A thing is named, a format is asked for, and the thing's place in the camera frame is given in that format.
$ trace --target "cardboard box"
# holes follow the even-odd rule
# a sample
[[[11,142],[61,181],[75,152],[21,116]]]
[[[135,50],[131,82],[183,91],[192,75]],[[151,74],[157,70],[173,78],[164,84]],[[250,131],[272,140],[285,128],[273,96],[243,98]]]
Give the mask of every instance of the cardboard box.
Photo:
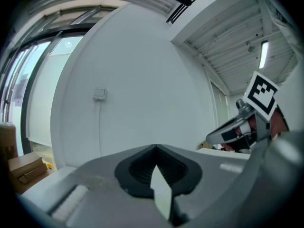
[[[16,157],[16,127],[12,123],[0,123],[0,160],[7,166],[7,160]]]
[[[9,170],[14,177],[19,178],[24,174],[42,165],[42,158],[36,152],[22,155],[9,160]]]
[[[38,166],[37,168],[31,170],[28,173],[25,173],[23,176],[19,177],[19,181],[23,184],[26,184],[32,180],[34,180],[37,176],[41,175],[42,173],[46,172],[48,170],[46,164],[42,164]]]

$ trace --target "fluorescent light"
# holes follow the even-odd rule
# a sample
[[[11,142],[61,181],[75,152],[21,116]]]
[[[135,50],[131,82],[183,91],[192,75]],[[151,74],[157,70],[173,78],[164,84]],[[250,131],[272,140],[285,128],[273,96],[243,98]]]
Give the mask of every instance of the fluorescent light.
[[[262,42],[262,52],[261,52],[261,60],[260,60],[260,66],[259,68],[263,68],[266,62],[266,57],[267,57],[267,51],[268,51],[268,41],[263,41]]]

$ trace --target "floor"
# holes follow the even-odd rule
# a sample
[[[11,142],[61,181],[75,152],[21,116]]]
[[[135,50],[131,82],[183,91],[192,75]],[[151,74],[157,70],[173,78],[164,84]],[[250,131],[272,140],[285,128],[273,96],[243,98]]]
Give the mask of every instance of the floor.
[[[42,160],[49,162],[53,165],[54,171],[57,170],[52,147],[42,145],[36,142],[30,142],[30,146],[32,148],[32,151],[37,152],[43,156]]]

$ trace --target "light switch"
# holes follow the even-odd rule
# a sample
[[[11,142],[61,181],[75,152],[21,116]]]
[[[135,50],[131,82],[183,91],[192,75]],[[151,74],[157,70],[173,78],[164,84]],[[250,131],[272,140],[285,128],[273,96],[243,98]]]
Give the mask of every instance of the light switch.
[[[96,87],[93,93],[93,99],[97,101],[105,101],[106,88]]]

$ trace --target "ceiling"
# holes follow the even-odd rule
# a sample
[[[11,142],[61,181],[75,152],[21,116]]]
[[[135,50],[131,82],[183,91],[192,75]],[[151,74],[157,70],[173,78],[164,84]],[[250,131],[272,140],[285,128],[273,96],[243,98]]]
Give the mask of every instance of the ceiling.
[[[230,93],[243,93],[259,69],[261,42],[269,41],[263,75],[280,84],[296,65],[285,37],[272,22],[264,0],[242,0],[202,25],[187,44],[219,74]]]

